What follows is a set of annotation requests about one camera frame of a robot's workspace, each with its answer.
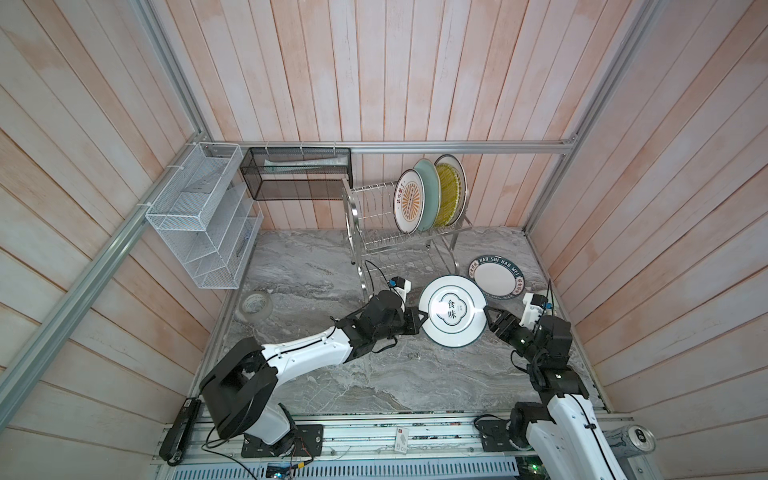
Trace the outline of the white plate with cloud outline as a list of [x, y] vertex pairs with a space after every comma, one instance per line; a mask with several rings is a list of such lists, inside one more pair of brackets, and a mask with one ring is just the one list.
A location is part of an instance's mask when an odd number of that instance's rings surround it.
[[486, 327], [486, 299], [471, 280], [441, 276], [423, 289], [418, 308], [427, 314], [421, 329], [437, 344], [462, 348], [476, 341]]

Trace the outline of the green rim white plate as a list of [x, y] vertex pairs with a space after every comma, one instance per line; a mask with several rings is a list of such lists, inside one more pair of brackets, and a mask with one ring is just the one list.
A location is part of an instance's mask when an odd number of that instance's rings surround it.
[[525, 276], [511, 260], [481, 255], [468, 265], [468, 277], [489, 297], [511, 299], [525, 291]]

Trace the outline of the small orange sunburst plate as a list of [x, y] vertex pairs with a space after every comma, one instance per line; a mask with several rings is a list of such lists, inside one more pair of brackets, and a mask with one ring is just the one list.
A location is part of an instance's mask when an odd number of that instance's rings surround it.
[[422, 177], [414, 169], [405, 170], [395, 185], [393, 212], [397, 229], [410, 234], [419, 226], [425, 202]]

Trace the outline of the pale green flower plate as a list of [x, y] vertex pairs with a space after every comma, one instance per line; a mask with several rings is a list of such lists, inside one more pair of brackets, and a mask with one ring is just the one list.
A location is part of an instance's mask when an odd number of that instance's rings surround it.
[[419, 232], [423, 232], [433, 227], [440, 209], [440, 179], [435, 165], [427, 158], [420, 159], [414, 170], [420, 175], [424, 186], [424, 210], [417, 227]]

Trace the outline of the large orange sunburst plate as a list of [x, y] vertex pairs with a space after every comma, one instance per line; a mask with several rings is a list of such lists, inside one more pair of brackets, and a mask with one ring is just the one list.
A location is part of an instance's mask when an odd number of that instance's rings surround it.
[[444, 154], [434, 162], [435, 167], [437, 167], [440, 164], [448, 164], [454, 167], [460, 176], [461, 187], [460, 187], [460, 195], [459, 195], [459, 205], [451, 222], [447, 225], [447, 226], [452, 226], [460, 221], [460, 218], [464, 215], [464, 212], [467, 208], [468, 196], [469, 196], [467, 175], [462, 163], [455, 156], [451, 154]]

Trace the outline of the yellow woven plate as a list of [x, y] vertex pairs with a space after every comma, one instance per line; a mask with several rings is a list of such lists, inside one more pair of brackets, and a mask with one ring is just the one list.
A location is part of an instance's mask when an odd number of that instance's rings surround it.
[[457, 170], [448, 164], [440, 164], [436, 169], [440, 180], [441, 197], [434, 226], [444, 227], [451, 222], [459, 205], [460, 176]]

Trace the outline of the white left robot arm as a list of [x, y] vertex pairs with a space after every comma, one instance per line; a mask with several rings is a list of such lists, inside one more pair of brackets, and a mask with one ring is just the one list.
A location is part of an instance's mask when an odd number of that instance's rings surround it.
[[426, 320], [425, 312], [384, 290], [318, 334], [279, 344], [262, 345], [253, 337], [238, 341], [200, 383], [218, 437], [245, 434], [269, 446], [284, 443], [294, 426], [272, 400], [279, 386], [375, 353], [378, 341], [415, 335]]

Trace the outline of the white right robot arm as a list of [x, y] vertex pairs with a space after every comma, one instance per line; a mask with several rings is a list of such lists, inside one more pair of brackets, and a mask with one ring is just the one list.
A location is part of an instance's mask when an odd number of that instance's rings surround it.
[[539, 402], [518, 402], [507, 431], [518, 448], [530, 448], [551, 479], [624, 479], [626, 474], [598, 424], [589, 393], [569, 365], [570, 324], [543, 315], [526, 325], [511, 312], [484, 308], [489, 329], [525, 367]]

